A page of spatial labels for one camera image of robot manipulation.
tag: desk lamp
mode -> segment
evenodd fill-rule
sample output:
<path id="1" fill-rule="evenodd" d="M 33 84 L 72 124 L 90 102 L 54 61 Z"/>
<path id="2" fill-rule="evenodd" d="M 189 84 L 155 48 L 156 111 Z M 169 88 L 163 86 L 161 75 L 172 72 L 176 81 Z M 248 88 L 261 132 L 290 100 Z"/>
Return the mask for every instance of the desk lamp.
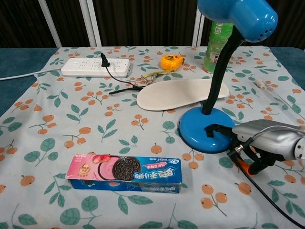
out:
<path id="1" fill-rule="evenodd" d="M 232 35 L 219 55 L 207 100 L 202 107 L 184 113 L 179 122 L 180 136 L 188 146 L 213 154 L 227 150 L 232 142 L 231 137 L 217 132 L 211 136 L 205 130 L 211 124 L 234 126 L 226 113 L 213 108 L 228 62 L 244 41 L 261 42 L 269 37 L 278 18 L 265 0 L 198 0 L 198 8 L 208 19 L 234 24 Z"/>

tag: power outlet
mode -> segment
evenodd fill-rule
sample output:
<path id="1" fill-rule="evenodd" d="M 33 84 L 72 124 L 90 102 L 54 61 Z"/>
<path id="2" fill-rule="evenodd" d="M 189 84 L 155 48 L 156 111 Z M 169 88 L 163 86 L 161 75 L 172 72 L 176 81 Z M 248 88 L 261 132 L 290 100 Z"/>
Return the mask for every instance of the power outlet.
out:
<path id="1" fill-rule="evenodd" d="M 108 59 L 109 72 L 116 78 L 126 77 L 129 69 L 129 59 Z M 106 68 L 102 67 L 101 58 L 70 58 L 61 68 L 65 77 L 90 76 L 110 77 Z"/>

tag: bottle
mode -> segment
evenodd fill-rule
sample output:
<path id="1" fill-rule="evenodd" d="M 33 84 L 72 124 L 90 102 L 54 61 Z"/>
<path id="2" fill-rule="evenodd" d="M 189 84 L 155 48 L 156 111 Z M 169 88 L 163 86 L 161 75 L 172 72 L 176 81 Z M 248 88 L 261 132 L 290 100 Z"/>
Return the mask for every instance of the bottle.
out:
<path id="1" fill-rule="evenodd" d="M 232 23 L 212 22 L 208 48 L 203 60 L 203 70 L 213 73 L 219 54 L 232 34 Z"/>

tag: oreo box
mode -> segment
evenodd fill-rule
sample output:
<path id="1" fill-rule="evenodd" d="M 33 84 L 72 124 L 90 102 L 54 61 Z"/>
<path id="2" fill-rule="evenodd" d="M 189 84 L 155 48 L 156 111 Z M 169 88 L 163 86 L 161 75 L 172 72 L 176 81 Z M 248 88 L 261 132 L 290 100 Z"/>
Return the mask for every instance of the oreo box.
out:
<path id="1" fill-rule="evenodd" d="M 75 155 L 66 178 L 76 189 L 179 193 L 177 158 Z"/>

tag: shoe insole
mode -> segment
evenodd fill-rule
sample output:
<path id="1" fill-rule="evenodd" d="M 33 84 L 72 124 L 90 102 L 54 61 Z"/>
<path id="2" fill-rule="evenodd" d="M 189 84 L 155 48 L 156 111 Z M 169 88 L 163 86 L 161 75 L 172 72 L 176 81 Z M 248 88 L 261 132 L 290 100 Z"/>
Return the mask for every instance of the shoe insole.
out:
<path id="1" fill-rule="evenodd" d="M 140 108 L 164 111 L 193 104 L 208 98 L 212 80 L 171 80 L 144 87 L 137 96 Z M 228 87 L 222 83 L 218 98 L 229 96 Z"/>

